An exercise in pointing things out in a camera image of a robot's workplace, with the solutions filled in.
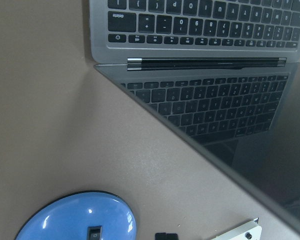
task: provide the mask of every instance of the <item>laptop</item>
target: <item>laptop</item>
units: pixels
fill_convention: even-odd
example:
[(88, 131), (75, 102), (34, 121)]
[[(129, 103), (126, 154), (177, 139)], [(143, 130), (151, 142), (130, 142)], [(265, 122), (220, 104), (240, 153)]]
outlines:
[(90, 37), (99, 72), (279, 203), (300, 233), (300, 206), (256, 177), (300, 68), (300, 0), (90, 0)]

